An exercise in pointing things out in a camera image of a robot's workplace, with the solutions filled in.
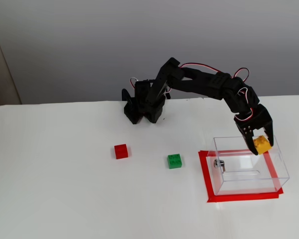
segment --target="red block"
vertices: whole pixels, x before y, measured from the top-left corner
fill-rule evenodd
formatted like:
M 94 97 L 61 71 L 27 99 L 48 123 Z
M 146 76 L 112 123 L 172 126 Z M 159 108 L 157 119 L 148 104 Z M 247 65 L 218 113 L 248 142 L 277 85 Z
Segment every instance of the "red block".
M 127 158 L 129 156 L 126 144 L 114 146 L 116 159 Z

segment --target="yellow block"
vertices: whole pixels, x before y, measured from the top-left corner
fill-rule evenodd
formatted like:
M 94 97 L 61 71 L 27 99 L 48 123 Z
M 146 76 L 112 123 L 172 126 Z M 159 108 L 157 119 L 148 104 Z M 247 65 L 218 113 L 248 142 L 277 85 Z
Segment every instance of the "yellow block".
M 263 154 L 264 152 L 267 152 L 269 149 L 271 149 L 269 141 L 263 135 L 254 139 L 254 145 L 259 154 Z

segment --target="clear plastic box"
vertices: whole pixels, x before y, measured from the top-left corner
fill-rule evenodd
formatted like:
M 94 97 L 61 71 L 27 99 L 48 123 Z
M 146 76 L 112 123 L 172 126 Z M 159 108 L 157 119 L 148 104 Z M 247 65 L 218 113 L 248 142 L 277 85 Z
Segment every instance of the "clear plastic box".
M 243 137 L 214 138 L 210 149 L 206 159 L 215 195 L 277 192 L 289 180 L 276 138 L 261 155 Z

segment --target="green lego brick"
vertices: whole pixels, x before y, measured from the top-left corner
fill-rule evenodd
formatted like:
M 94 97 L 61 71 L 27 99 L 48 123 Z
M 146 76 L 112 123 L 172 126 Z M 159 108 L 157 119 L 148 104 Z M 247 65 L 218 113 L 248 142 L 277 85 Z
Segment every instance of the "green lego brick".
M 182 166 L 179 154 L 172 154 L 167 157 L 169 169 L 180 168 Z

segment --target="robotic arm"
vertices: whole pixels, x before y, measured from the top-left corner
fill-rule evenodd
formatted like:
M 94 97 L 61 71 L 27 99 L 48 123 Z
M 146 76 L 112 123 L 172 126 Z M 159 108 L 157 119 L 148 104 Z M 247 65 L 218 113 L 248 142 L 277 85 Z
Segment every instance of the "robotic arm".
M 274 145 L 273 121 L 267 109 L 259 104 L 252 87 L 239 77 L 232 78 L 228 73 L 209 74 L 187 67 L 180 68 L 179 62 L 174 58 L 170 58 L 161 67 L 155 80 L 136 81 L 135 97 L 131 97 L 126 89 L 122 90 L 122 100 L 127 101 L 125 115 L 133 124 L 142 116 L 156 123 L 165 99 L 170 99 L 169 93 L 165 92 L 167 86 L 217 100 L 224 99 L 231 112 L 238 113 L 234 121 L 248 148 L 255 155 L 258 155 L 258 151 L 253 141 L 254 129 L 264 128 L 270 145 Z

